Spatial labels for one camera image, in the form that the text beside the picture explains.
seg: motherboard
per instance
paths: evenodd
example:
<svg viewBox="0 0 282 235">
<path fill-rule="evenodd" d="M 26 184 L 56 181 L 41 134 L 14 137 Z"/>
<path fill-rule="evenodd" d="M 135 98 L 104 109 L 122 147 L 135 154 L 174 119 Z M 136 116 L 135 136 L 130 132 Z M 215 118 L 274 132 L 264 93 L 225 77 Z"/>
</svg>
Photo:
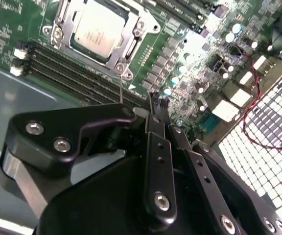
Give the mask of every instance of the motherboard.
<svg viewBox="0 0 282 235">
<path fill-rule="evenodd" d="M 264 76 L 282 0 L 0 0 L 0 67 L 79 105 L 168 97 L 173 122 L 206 134 Z"/>
</svg>

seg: red wire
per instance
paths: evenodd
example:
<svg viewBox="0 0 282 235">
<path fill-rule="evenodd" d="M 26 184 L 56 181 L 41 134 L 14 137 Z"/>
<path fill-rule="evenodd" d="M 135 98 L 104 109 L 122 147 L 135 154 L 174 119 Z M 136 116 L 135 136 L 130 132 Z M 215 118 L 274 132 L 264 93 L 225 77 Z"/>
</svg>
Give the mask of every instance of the red wire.
<svg viewBox="0 0 282 235">
<path fill-rule="evenodd" d="M 256 72 L 255 68 L 254 68 L 254 63 L 253 63 L 253 60 L 252 58 L 249 56 L 249 55 L 246 55 L 245 56 L 248 58 L 248 60 L 250 61 L 250 64 L 251 64 L 251 70 L 252 70 L 252 73 L 254 75 L 254 79 L 255 79 L 255 84 L 256 84 L 256 87 L 257 87 L 257 90 L 258 90 L 258 95 L 256 97 L 256 99 L 253 101 L 253 103 L 250 105 L 250 107 L 247 109 L 247 111 L 245 112 L 242 120 L 243 120 L 243 127 L 242 127 L 242 130 L 243 130 L 243 133 L 246 135 L 246 137 L 249 139 L 249 141 L 252 143 L 252 144 L 256 144 L 256 145 L 259 145 L 265 149 L 277 149 L 277 150 L 282 150 L 282 147 L 275 147 L 275 146 L 269 146 L 269 145 L 263 145 L 259 142 L 257 142 L 256 140 L 252 139 L 250 136 L 249 136 L 249 133 L 247 132 L 246 130 L 246 127 L 247 127 L 247 122 L 246 122 L 246 118 L 248 117 L 249 113 L 253 110 L 253 108 L 258 104 L 258 102 L 260 101 L 261 99 L 261 90 L 260 90 L 260 87 L 259 87 L 259 76 L 258 76 L 258 73 Z"/>
</svg>

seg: screw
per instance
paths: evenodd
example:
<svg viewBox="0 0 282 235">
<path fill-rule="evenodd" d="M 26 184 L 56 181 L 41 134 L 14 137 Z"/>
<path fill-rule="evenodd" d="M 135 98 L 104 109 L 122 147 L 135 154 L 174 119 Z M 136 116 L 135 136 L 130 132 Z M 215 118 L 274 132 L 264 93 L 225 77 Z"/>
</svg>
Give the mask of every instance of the screw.
<svg viewBox="0 0 282 235">
<path fill-rule="evenodd" d="M 204 152 L 206 152 L 206 153 L 208 153 L 210 150 L 209 150 L 209 148 L 205 145 L 205 144 L 200 144 L 200 147 L 202 148 L 202 150 L 204 151 Z"/>
<path fill-rule="evenodd" d="M 229 234 L 235 234 L 235 226 L 227 216 L 222 215 L 220 221 Z"/>
<path fill-rule="evenodd" d="M 61 153 L 66 153 L 71 149 L 71 144 L 65 139 L 57 139 L 54 141 L 54 148 Z"/>
<path fill-rule="evenodd" d="M 125 69 L 125 66 L 122 65 L 122 64 L 118 64 L 118 65 L 116 66 L 116 70 L 117 70 L 118 72 L 122 72 L 124 69 Z"/>
<path fill-rule="evenodd" d="M 266 224 L 266 227 L 269 229 L 269 231 L 271 231 L 272 233 L 276 232 L 276 228 L 271 222 L 269 222 L 266 218 L 264 218 L 263 220 Z"/>
<path fill-rule="evenodd" d="M 157 123 L 160 123 L 160 121 L 157 119 L 157 117 L 153 117 L 153 120 Z"/>
<path fill-rule="evenodd" d="M 144 22 L 139 21 L 139 22 L 137 23 L 137 29 L 142 30 L 143 27 L 144 27 Z"/>
<path fill-rule="evenodd" d="M 160 193 L 154 195 L 154 202 L 155 205 L 162 211 L 167 211 L 170 207 L 170 203 L 167 197 Z"/>
<path fill-rule="evenodd" d="M 56 28 L 54 31 L 54 38 L 60 39 L 63 37 L 63 32 L 60 28 Z"/>
<path fill-rule="evenodd" d="M 181 133 L 181 129 L 179 127 L 175 127 L 175 131 L 180 134 Z"/>
<path fill-rule="evenodd" d="M 280 222 L 279 220 L 276 219 L 276 224 L 277 224 L 278 228 L 280 228 L 280 230 L 282 231 L 282 222 Z"/>
<path fill-rule="evenodd" d="M 40 135 L 44 132 L 44 127 L 37 122 L 30 122 L 25 126 L 25 130 L 32 135 Z"/>
</svg>

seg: cpu socket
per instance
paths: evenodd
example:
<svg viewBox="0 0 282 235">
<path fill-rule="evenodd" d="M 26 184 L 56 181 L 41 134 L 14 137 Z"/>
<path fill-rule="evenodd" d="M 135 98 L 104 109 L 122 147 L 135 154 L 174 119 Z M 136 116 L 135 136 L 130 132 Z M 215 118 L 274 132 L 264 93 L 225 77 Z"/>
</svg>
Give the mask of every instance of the cpu socket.
<svg viewBox="0 0 282 235">
<path fill-rule="evenodd" d="M 134 76 L 129 65 L 146 34 L 158 34 L 161 27 L 133 0 L 60 0 L 47 31 L 57 49 L 109 76 L 129 80 Z"/>
</svg>

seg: metal grille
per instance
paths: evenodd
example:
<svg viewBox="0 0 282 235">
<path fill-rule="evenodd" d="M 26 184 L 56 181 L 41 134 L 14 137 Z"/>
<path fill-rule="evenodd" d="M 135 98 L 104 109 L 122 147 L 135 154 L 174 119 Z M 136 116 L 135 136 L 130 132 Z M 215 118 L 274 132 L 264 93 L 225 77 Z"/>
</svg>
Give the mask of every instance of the metal grille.
<svg viewBox="0 0 282 235">
<path fill-rule="evenodd" d="M 282 151 L 253 145 L 241 122 L 219 145 L 227 164 L 259 196 L 282 207 Z M 249 135 L 264 145 L 282 146 L 282 80 L 249 114 Z"/>
</svg>

